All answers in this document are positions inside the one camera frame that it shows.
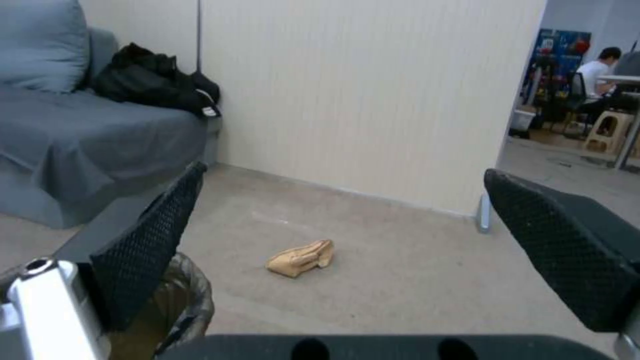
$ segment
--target plastic trash bag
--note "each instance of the plastic trash bag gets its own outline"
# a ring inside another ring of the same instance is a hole
[[[211,284],[187,256],[177,253],[147,305],[124,332],[109,334],[110,359],[152,359],[203,336],[213,317]]]

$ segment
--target black bag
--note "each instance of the black bag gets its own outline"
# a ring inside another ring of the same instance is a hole
[[[175,56],[154,54],[134,43],[113,55],[92,83],[98,95],[122,102],[175,108],[217,117],[220,88],[202,73],[178,70]]]

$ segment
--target black pants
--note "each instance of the black pants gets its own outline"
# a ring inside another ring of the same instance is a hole
[[[589,114],[589,118],[586,123],[593,125],[602,113],[609,108],[635,113],[638,108],[638,101],[635,97],[623,94],[614,94],[610,97],[603,97],[600,100],[583,104],[580,107],[580,112]],[[602,122],[602,127],[609,130],[611,127],[611,120],[605,119]]]

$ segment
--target gray floor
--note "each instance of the gray floor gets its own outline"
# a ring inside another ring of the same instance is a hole
[[[591,195],[640,225],[631,212],[640,177],[527,142],[508,143],[500,165]],[[0,216],[0,267],[49,253],[73,232]],[[332,266],[296,280],[264,269],[279,250],[323,238],[336,244]],[[613,336],[579,323],[497,219],[483,236],[469,219],[218,167],[181,251],[213,285],[210,333],[553,334],[611,353]]]

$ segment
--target white table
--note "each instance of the white table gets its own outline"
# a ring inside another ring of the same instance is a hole
[[[616,84],[628,84],[628,85],[640,85],[640,76],[621,76],[621,75],[605,75],[600,76],[600,80],[610,81]],[[627,159],[631,150],[633,149],[634,144],[636,143],[636,139],[638,137],[638,132],[640,132],[640,109],[636,111],[636,116],[634,118],[634,123],[631,125],[631,130],[625,140],[625,144],[622,145],[622,150],[618,154],[616,158],[616,162],[613,165],[613,168],[619,170],[623,168],[627,164]]]

